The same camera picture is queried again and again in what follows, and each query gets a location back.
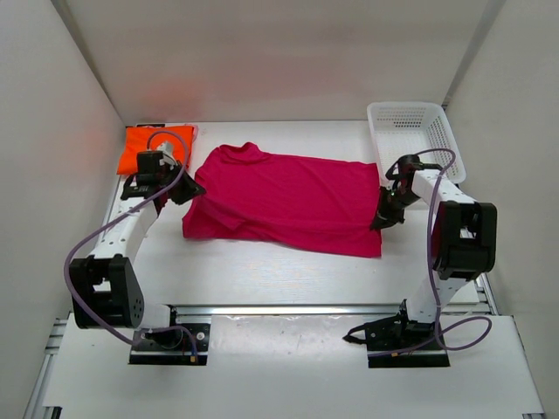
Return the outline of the magenta t-shirt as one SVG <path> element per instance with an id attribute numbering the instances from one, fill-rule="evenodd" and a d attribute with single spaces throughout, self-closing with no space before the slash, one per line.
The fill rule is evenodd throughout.
<path id="1" fill-rule="evenodd" d="M 382 255 L 382 236 L 370 227 L 380 189 L 374 163 L 272 154 L 247 142 L 214 148 L 195 179 L 206 192 L 183 218 L 186 239 Z"/>

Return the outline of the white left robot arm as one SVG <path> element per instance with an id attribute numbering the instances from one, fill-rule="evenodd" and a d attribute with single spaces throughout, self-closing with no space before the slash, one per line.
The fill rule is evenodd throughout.
<path id="1" fill-rule="evenodd" d="M 107 231 L 87 257 L 69 263 L 69 280 L 85 303 L 72 302 L 80 328 L 100 326 L 93 314 L 112 327 L 171 326 L 171 308 L 146 301 L 133 263 L 167 201 L 181 205 L 204 194 L 205 189 L 161 148 L 140 152 L 136 160 L 137 171 L 124 181 Z"/>

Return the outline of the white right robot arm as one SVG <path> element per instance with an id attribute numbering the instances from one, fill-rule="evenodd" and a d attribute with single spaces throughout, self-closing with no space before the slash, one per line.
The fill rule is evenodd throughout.
<path id="1" fill-rule="evenodd" d="M 442 166 L 421 161 L 419 154 L 400 157 L 386 179 L 391 185 L 380 188 L 372 230 L 403 223 L 405 210 L 417 201 L 429 205 L 428 277 L 394 318 L 401 334 L 426 335 L 437 323 L 437 312 L 464 285 L 493 269 L 497 209 L 465 194 Z"/>

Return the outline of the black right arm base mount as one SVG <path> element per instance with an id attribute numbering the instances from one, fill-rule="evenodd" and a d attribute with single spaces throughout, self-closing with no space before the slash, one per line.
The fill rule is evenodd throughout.
<path id="1" fill-rule="evenodd" d="M 451 366 L 435 339 L 434 323 L 409 319 L 405 302 L 396 314 L 355 326 L 342 339 L 366 347 L 369 368 Z"/>

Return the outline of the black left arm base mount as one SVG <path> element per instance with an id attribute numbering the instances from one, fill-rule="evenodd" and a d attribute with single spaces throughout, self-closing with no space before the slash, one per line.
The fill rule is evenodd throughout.
<path id="1" fill-rule="evenodd" d="M 142 366 L 206 366 L 209 358 L 211 316 L 172 307 L 172 326 L 164 333 L 134 332 L 138 344 L 129 351 L 128 364 Z"/>

